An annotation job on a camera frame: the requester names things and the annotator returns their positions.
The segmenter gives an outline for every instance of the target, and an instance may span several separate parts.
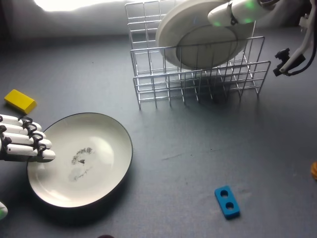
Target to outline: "gray tabletop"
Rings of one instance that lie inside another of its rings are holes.
[[[9,215],[1,238],[311,238],[317,234],[317,61],[276,78],[274,55],[295,50],[299,29],[260,31],[271,60],[259,99],[227,104],[148,102],[138,108],[126,36],[13,44],[0,55],[0,98],[15,88],[38,105],[43,128],[71,114],[96,112],[129,131],[133,162],[120,199],[87,225],[69,226],[38,212],[26,163],[0,161],[0,200]],[[4,104],[0,113],[17,115]],[[214,190],[231,186],[240,218],[225,220]]]

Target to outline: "blue block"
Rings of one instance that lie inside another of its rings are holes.
[[[226,219],[232,219],[240,215],[239,205],[229,186],[217,188],[214,194]]]

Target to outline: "white wall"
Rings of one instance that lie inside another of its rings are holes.
[[[65,12],[43,11],[33,0],[2,0],[2,3],[11,34],[16,39],[25,39],[126,34],[124,5],[127,1],[101,3]],[[288,15],[292,14],[300,4],[301,0],[282,0],[280,6],[258,26],[282,25],[286,17],[283,10],[288,9]]]

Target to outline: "white plate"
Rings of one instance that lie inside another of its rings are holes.
[[[109,194],[123,179],[132,161],[132,142],[115,119],[96,113],[66,117],[45,134],[56,158],[28,163],[34,192],[58,207],[80,207]]]
[[[175,47],[194,44],[233,41],[198,47],[197,69],[211,68],[235,57],[246,45],[246,41],[237,41],[252,36],[253,23],[239,24],[232,27],[213,27],[208,22],[208,13],[224,4],[224,0],[187,0],[173,8],[160,23],[156,42],[158,47]],[[166,60],[175,66],[195,69],[197,47],[165,49]]]

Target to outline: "dish rack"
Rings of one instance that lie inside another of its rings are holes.
[[[207,69],[188,70],[181,67],[182,63],[177,67],[166,60],[167,50],[177,48],[181,52],[185,47],[197,47],[197,62],[198,47],[215,45],[156,46],[155,36],[161,20],[177,4],[177,0],[151,0],[125,5],[132,48],[133,84],[139,108],[142,102],[150,100],[154,100],[157,107],[160,99],[168,99],[171,103],[172,98],[182,98],[186,103],[189,97],[194,97],[200,102],[207,95],[214,101],[227,101],[231,92],[237,92],[241,99],[245,90],[254,90],[259,95],[271,63],[259,61],[264,37],[243,39],[243,50],[233,59],[230,59],[229,50],[227,62],[216,67],[211,63]],[[234,42],[223,43],[229,43],[231,48]]]

